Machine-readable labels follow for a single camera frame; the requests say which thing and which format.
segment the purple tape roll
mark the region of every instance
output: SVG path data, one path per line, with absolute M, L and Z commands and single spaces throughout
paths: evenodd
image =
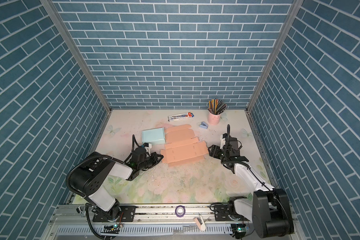
M 176 214 L 176 216 L 178 216 L 178 217 L 184 216 L 184 214 L 185 214 L 185 207 L 182 206 L 182 205 L 178 205 L 178 206 L 176 207 L 176 209 L 175 209 L 175 214 Z

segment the unfolded cardboard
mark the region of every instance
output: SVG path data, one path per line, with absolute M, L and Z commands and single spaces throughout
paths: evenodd
M 180 126 L 169 127 L 164 130 L 165 149 L 161 150 L 164 156 L 163 162 L 168 166 L 178 166 L 192 163 L 204 159 L 204 154 L 208 154 L 205 141 L 198 142 L 198 137 L 190 129 L 191 125 L 184 124 Z

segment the blue brick wall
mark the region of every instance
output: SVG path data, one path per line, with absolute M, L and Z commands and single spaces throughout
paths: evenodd
M 39 0 L 0 0 L 0 239 L 41 237 L 104 117 Z
M 244 109 L 292 0 L 53 2 L 112 108 Z
M 253 117 L 307 239 L 360 239 L 360 1 L 303 2 Z

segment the pencil holder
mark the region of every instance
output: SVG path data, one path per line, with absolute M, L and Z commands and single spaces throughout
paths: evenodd
M 211 125 L 217 125 L 220 122 L 220 115 L 215 115 L 210 112 L 208 112 L 208 122 Z

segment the floral tablecloth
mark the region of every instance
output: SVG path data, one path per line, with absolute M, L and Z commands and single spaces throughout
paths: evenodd
M 222 114 L 220 123 L 199 127 L 202 121 L 207 122 L 207 110 L 191 111 L 195 117 L 175 122 L 168 122 L 168 116 L 185 112 L 184 110 L 114 110 L 102 134 L 97 152 L 124 160 L 130 153 L 132 134 L 141 142 L 141 131 L 157 127 L 171 127 L 190 124 L 207 146 L 220 145 L 220 135 L 226 132 L 226 125 L 231 126 L 231 136 L 237 137 L 243 144 L 241 156 L 246 156 L 254 170 L 269 182 L 268 175 L 253 138 L 250 125 L 244 110 L 227 110 Z M 163 145 L 154 145 L 152 152 L 160 153 Z M 159 163 L 156 167 L 140 172 L 133 181 L 108 176 L 105 188 L 123 204 L 152 203 L 208 203 L 226 202 L 232 196 L 252 198 L 249 187 L 220 164 L 220 160 L 205 155 L 205 160 L 168 167 Z M 85 200 L 76 196 L 74 204 Z

